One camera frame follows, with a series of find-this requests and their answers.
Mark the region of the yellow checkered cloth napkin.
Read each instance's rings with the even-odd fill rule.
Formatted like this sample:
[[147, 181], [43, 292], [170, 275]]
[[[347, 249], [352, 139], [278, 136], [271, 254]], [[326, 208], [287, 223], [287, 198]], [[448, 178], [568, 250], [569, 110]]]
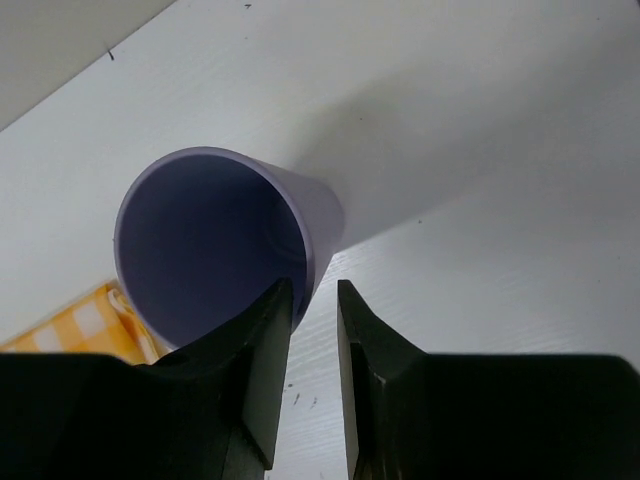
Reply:
[[98, 353], [153, 364], [168, 349], [154, 338], [115, 283], [104, 284], [31, 330], [3, 353]]

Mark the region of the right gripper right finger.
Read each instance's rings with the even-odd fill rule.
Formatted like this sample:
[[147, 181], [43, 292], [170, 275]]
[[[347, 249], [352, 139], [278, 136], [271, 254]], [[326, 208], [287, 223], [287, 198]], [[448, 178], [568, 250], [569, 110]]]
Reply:
[[639, 374], [597, 354], [436, 354], [337, 287], [353, 479], [635, 479]]

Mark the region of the lilac plastic cup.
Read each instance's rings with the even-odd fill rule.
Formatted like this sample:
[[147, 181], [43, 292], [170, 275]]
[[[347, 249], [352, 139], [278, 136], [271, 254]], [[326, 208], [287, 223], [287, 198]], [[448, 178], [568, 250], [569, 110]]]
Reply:
[[183, 347], [248, 308], [274, 282], [305, 316], [345, 227], [326, 184], [222, 148], [150, 164], [119, 208], [119, 283], [146, 326]]

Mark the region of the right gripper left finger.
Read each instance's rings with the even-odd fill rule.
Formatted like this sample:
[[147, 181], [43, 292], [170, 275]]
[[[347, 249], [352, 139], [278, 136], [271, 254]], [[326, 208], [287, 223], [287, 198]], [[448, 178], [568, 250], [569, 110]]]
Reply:
[[293, 320], [282, 279], [151, 365], [1, 357], [5, 479], [260, 479], [274, 463]]

